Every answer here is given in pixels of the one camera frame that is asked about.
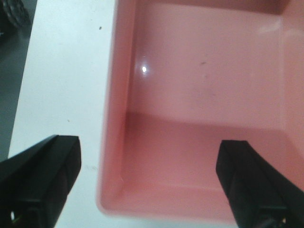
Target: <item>pink tray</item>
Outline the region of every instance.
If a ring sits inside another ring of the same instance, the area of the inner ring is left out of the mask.
[[[117,0],[97,204],[234,222],[215,164],[248,140],[304,190],[304,1]]]

